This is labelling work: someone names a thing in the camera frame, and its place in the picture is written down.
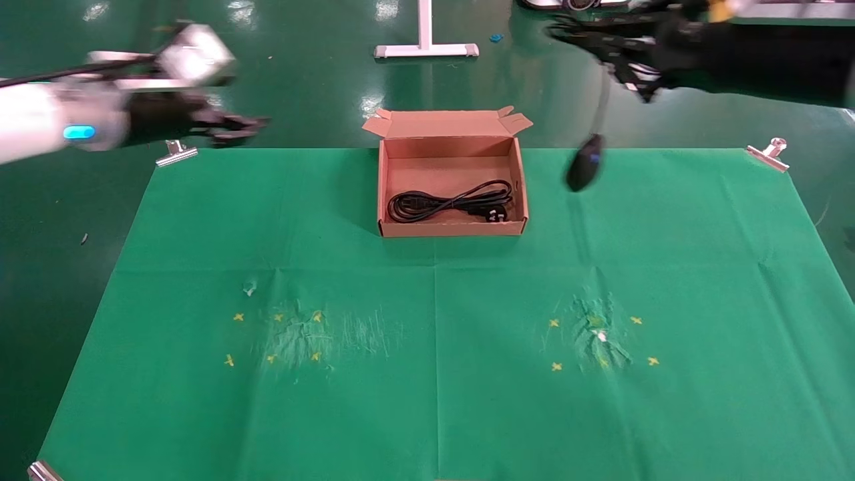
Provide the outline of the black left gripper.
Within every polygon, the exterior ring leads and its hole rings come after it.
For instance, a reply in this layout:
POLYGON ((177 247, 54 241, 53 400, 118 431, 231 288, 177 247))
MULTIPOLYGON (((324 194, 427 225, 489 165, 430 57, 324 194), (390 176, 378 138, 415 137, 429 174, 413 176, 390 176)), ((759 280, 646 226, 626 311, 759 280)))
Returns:
POLYGON ((247 118, 229 112, 211 112, 207 98, 190 92, 138 92, 126 104, 128 147, 193 135, 200 120, 211 148, 243 146, 270 118, 247 118))

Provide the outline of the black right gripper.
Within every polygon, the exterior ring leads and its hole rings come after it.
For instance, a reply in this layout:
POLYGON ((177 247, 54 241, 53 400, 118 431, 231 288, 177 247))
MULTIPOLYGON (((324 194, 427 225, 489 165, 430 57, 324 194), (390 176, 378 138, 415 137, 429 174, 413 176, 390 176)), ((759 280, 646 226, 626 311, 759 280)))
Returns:
POLYGON ((614 16, 556 16, 544 33, 607 58, 607 71, 645 104, 660 89, 693 88, 809 106, 853 107, 851 25, 762 25, 614 16), (652 58, 660 72, 625 58, 652 58))

